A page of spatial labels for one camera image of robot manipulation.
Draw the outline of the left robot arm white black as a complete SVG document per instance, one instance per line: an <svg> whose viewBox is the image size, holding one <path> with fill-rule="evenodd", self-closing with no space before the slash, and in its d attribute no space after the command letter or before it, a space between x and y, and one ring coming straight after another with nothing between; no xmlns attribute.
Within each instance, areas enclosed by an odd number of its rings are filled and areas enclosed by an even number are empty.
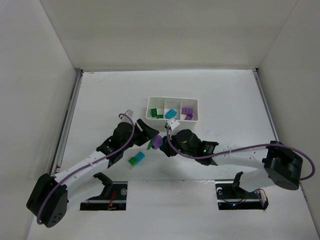
<svg viewBox="0 0 320 240"><path fill-rule="evenodd" d="M140 147L158 134L158 130L141 119L120 122L112 135L86 159L54 175L41 175L26 203L27 209L39 225L55 226L66 214L69 204L89 198L83 185L87 185L89 191L102 191L109 180L102 171L118 162L127 149Z"/></svg>

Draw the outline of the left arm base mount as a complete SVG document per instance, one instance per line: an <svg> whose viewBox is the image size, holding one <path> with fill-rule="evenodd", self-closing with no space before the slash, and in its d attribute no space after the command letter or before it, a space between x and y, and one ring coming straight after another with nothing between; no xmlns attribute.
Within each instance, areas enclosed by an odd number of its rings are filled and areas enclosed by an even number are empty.
<svg viewBox="0 0 320 240"><path fill-rule="evenodd" d="M80 204L80 211L125 211L127 208L128 182L112 181L103 173L95 175L104 188L100 195L93 196Z"/></svg>

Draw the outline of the purple square lego brick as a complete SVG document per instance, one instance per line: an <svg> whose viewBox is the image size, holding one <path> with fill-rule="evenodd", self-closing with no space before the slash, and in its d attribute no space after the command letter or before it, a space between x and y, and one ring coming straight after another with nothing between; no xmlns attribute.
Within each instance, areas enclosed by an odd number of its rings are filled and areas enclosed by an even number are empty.
<svg viewBox="0 0 320 240"><path fill-rule="evenodd" d="M189 117L193 117L193 109L192 108L189 108L189 107L183 107L181 109L181 114L182 115L186 115L186 116L189 116Z"/></svg>

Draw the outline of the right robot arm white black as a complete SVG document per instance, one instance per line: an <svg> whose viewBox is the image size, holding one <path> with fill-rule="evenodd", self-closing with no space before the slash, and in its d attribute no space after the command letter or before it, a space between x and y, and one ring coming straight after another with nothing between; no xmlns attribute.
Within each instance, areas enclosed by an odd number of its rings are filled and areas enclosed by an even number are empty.
<svg viewBox="0 0 320 240"><path fill-rule="evenodd" d="M167 157L180 155L204 166L253 168L234 177L233 187L246 192L270 186L295 191L300 185L303 159L277 141L251 147L220 145L200 140L191 130L183 129L173 136L164 136L159 149Z"/></svg>

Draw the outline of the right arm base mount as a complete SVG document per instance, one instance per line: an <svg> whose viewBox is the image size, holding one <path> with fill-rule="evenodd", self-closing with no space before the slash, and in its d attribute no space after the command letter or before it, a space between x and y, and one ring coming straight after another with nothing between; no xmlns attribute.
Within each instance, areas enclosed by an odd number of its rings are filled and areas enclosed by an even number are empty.
<svg viewBox="0 0 320 240"><path fill-rule="evenodd" d="M258 188L247 192L240 188L240 176L235 175L233 181L219 180L215 182L217 206L221 211L233 210L263 210L269 206L269 200L264 189Z"/></svg>

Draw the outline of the green lego piece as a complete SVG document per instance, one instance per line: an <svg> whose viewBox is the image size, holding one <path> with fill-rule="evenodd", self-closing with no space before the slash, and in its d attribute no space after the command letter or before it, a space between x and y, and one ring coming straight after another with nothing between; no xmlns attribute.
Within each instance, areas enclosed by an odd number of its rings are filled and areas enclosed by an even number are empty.
<svg viewBox="0 0 320 240"><path fill-rule="evenodd" d="M148 146L146 148L147 151L149 151L150 149L153 149L153 139L149 141Z"/></svg>

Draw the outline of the teal rounded printed lego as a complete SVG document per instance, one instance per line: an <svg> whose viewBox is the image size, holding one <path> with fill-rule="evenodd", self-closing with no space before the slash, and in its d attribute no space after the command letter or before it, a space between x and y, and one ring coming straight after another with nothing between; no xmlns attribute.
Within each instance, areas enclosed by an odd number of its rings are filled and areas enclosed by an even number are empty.
<svg viewBox="0 0 320 240"><path fill-rule="evenodd" d="M171 118L174 118L176 115L177 115L177 111L171 108L169 111L165 113L164 117L166 119L171 119Z"/></svg>

